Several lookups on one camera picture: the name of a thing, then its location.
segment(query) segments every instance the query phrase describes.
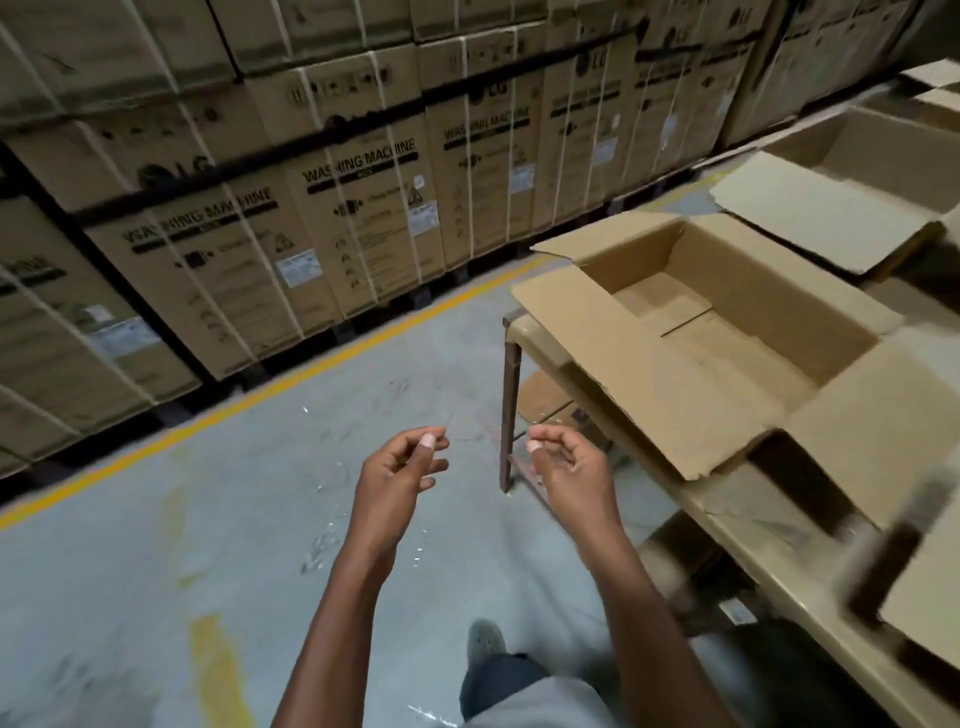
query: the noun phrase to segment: cardboard sheet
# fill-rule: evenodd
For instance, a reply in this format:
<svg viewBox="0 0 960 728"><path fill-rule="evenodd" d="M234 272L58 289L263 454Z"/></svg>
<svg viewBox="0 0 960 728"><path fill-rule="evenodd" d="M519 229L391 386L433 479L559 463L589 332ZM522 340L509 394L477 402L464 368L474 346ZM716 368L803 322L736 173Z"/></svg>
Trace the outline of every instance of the cardboard sheet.
<svg viewBox="0 0 960 728"><path fill-rule="evenodd" d="M960 496L927 533L920 549L894 584L880 616L903 634L960 667Z"/></svg>
<svg viewBox="0 0 960 728"><path fill-rule="evenodd" d="M933 217L763 152L713 187L713 197L739 217L858 275Z"/></svg>

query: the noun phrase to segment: yellow floor line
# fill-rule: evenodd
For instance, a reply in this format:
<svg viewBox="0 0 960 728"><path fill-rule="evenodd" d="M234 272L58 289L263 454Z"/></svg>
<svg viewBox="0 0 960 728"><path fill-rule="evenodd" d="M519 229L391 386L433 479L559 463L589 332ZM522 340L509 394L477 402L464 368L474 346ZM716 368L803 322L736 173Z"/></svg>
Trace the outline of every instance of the yellow floor line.
<svg viewBox="0 0 960 728"><path fill-rule="evenodd" d="M711 175L706 175L696 182L685 184L681 187L678 187L676 190L657 198L652 203L645 205L644 208L657 209L668 205L680 199L683 195L687 195L690 192L694 192L707 185L717 183L726 175L726 171L714 172ZM184 440L193 437L201 430L205 430L208 427L221 423L233 415L250 409L256 404L260 404L264 400L276 397L276 395L286 392L288 389L301 384L312 376L316 376L322 372L333 369L334 367L343 364L345 361L352 359L354 356L366 352L379 344L383 344L384 342L399 336L401 333L404 333L415 326L419 326L430 319L436 318L442 313L446 313L451 308L455 308L461 303L466 303L467 301L470 301L477 296L481 296L484 293L503 285L504 283L509 283L511 280L516 280L521 276L526 275L530 271L538 268L547 262L547 260L548 258L543 256L535 257L533 260L524 263L513 270L502 273L484 283L471 286L463 293L434 303L422 311L407 316L402 321L377 330L370 336L365 337L363 340L358 341L355 344L351 344L347 347L339 349L328 356L318 359L308 366L275 379L274 381L271 381L270 383L253 390L241 400L237 400L230 404L219 407L196 418L195 420L191 420L185 425L177 427L176 429L172 429L169 432L165 432L141 448L114 457L105 465L95 468L87 473L78 475L72 480L68 480L66 483L63 483L54 489L45 491L37 497L28 498L14 503L6 510L0 512L0 531L6 530L7 528L20 523L21 521L25 521L31 516L35 516L37 513L45 511L48 508L52 508L57 503L67 500L68 498L75 496L77 493L86 490L91 485L99 483L101 480L110 477L111 475L116 475L117 473L120 473L131 465L134 465L135 463L138 463L141 460L150 457L151 455L156 455L159 452L163 452L164 450L172 448Z"/></svg>

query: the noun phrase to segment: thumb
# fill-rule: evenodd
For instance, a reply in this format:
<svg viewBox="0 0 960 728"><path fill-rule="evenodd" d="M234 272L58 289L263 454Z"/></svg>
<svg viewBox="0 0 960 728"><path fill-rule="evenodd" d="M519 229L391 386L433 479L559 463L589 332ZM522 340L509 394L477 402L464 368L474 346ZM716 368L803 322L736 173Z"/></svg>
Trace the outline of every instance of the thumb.
<svg viewBox="0 0 960 728"><path fill-rule="evenodd" d="M534 468L543 479L543 484L547 487L553 485L553 458L546 451L540 440L527 440L527 452L534 461Z"/></svg>
<svg viewBox="0 0 960 728"><path fill-rule="evenodd" d="M437 436L427 432L420 438L414 453L407 460L407 464L400 469L402 474L411 483L420 486L420 480L430 472L430 463L433 462L433 448L437 445Z"/></svg>

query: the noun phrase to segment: right hand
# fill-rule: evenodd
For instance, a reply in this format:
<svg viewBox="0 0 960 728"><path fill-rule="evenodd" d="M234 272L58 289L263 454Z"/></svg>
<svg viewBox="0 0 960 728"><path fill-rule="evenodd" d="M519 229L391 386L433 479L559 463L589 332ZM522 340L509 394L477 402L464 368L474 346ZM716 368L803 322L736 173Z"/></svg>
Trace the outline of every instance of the right hand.
<svg viewBox="0 0 960 728"><path fill-rule="evenodd" d="M532 425L527 450L550 507L577 547L622 535L607 456L576 430Z"/></svg>

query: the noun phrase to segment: label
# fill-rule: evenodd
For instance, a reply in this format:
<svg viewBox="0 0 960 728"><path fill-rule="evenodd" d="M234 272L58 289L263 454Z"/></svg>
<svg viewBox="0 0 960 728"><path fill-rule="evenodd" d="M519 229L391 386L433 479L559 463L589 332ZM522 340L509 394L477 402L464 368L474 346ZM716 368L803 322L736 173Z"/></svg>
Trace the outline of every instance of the label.
<svg viewBox="0 0 960 728"><path fill-rule="evenodd" d="M537 171L537 164L524 164L520 167L514 167L510 170L510 183L508 189L510 194L516 195L517 192L526 192L534 188L534 173Z"/></svg>
<svg viewBox="0 0 960 728"><path fill-rule="evenodd" d="M110 359L118 359L160 343L160 337L139 316L101 328L88 334L87 338Z"/></svg>
<svg viewBox="0 0 960 728"><path fill-rule="evenodd" d="M324 274L313 248L278 260L276 269L283 276L287 288L296 288Z"/></svg>
<svg viewBox="0 0 960 728"><path fill-rule="evenodd" d="M617 138L607 139L607 141L598 142L593 147L593 166L599 167L613 159L613 153L616 152Z"/></svg>
<svg viewBox="0 0 960 728"><path fill-rule="evenodd" d="M717 604L733 624L753 624L756 622L754 613L747 609L747 605L737 598L727 599Z"/></svg>
<svg viewBox="0 0 960 728"><path fill-rule="evenodd" d="M98 303L84 306L84 311L86 311L86 315L93 319L96 324L105 324L107 321L113 320L113 314L107 311L105 306L101 306Z"/></svg>
<svg viewBox="0 0 960 728"><path fill-rule="evenodd" d="M666 149L666 145L670 143L670 137L673 136L673 132L677 129L677 114L672 113L666 117L666 120L663 122L663 126L660 128L660 151L662 152Z"/></svg>
<svg viewBox="0 0 960 728"><path fill-rule="evenodd" d="M407 224L410 234L416 237L422 232L431 231L440 226L440 216L437 214L437 201L433 200L426 205L411 207L407 212Z"/></svg>

